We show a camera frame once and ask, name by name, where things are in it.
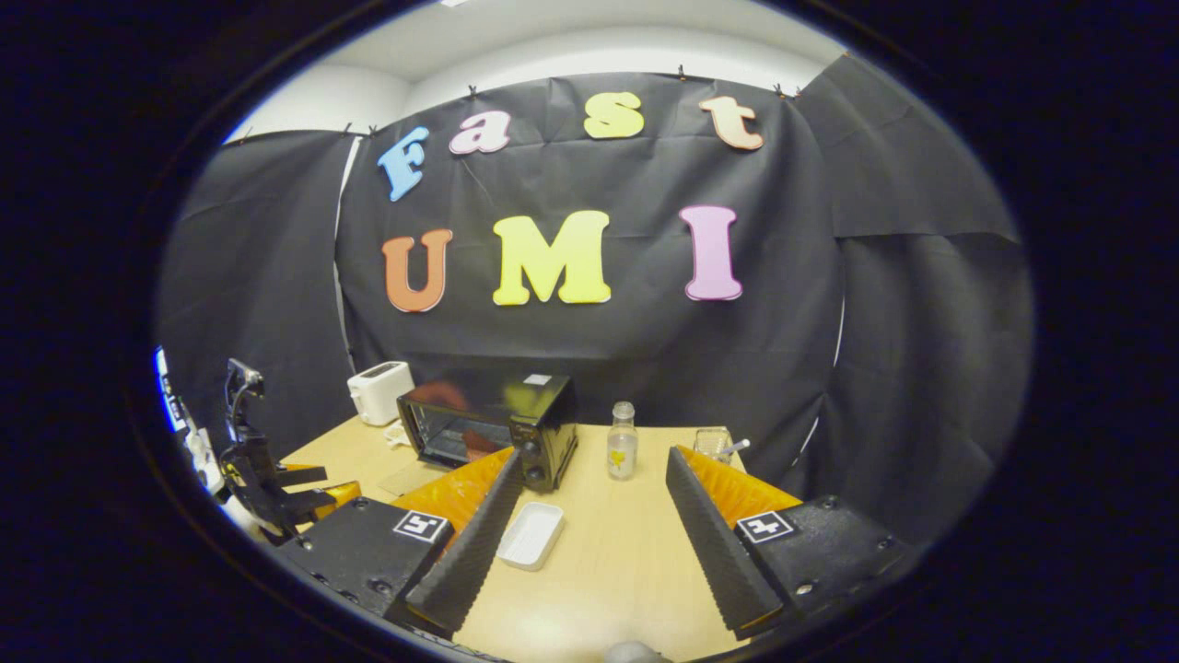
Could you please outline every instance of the letter m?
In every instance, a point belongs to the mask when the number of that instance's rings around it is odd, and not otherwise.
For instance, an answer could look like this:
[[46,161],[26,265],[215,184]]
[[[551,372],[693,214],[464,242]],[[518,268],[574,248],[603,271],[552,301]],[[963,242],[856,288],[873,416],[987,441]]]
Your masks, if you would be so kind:
[[503,242],[500,288],[492,301],[500,306],[528,302],[522,274],[528,275],[536,297],[547,302],[565,271],[565,284],[556,293],[571,304],[601,303],[610,300],[610,285],[601,275],[601,231],[610,225],[605,212],[584,210],[571,214],[556,238],[545,242],[532,217],[513,216],[495,224]]

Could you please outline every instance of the glass bottle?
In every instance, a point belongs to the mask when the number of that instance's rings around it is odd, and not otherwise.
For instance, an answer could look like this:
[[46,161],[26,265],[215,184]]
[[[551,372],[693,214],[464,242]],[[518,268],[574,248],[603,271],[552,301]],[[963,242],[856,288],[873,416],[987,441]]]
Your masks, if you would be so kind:
[[606,434],[606,471],[614,479],[626,480],[634,474],[639,454],[639,432],[634,429],[634,406],[627,401],[614,403],[614,426]]

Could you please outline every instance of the letter f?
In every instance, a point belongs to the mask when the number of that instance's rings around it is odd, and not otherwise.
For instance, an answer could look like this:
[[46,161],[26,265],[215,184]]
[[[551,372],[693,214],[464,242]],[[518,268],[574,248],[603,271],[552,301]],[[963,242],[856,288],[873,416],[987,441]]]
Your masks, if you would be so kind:
[[389,191],[390,201],[396,203],[422,180],[422,173],[410,166],[420,166],[426,160],[426,151],[419,143],[429,134],[428,129],[419,126],[376,160],[376,165],[383,168],[389,177],[389,185],[393,188]]

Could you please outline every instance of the black foam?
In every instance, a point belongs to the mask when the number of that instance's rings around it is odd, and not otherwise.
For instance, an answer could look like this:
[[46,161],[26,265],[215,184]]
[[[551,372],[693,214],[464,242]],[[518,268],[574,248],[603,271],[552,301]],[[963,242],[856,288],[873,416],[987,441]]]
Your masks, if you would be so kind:
[[667,491],[704,569],[704,577],[712,590],[712,598],[717,602],[725,628],[736,631],[738,638],[773,628],[778,622],[776,618],[745,628],[746,624],[780,611],[783,603],[722,518],[684,454],[676,447],[667,454],[666,480]]
[[415,611],[444,629],[457,631],[462,628],[483,586],[500,538],[523,490],[520,458],[519,451],[512,452],[459,539],[406,596]]

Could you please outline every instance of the black backdrop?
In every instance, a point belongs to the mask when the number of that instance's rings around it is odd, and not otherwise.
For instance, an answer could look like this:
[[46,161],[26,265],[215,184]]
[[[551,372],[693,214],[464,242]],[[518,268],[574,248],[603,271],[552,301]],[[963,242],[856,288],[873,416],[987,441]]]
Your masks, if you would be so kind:
[[185,199],[164,254],[156,334],[173,388],[216,449],[228,445],[231,356],[265,378],[250,422],[275,458],[356,412],[331,263],[351,144],[297,131],[229,145]]
[[[630,91],[643,131],[594,140],[586,99]],[[753,109],[765,144],[736,150],[704,99]],[[475,113],[511,143],[452,155]],[[427,126],[422,180],[397,202],[377,159]],[[160,339],[173,383],[220,429],[224,357],[268,378],[257,425],[284,455],[351,414],[331,274],[351,138],[296,132],[224,147],[170,242]],[[680,209],[731,208],[733,301],[693,301]],[[525,215],[552,242],[601,210],[608,302],[535,296],[499,307],[501,239]],[[382,244],[454,232],[441,302],[394,308]],[[803,498],[834,492],[901,537],[930,541],[995,467],[1028,379],[1032,294],[1015,227],[966,146],[918,99],[844,57],[798,98],[720,80],[590,74],[459,99],[363,139],[341,201],[335,262],[357,368],[409,361],[419,382],[465,366],[574,378],[580,419],[635,403],[650,426],[725,425],[751,473]]]

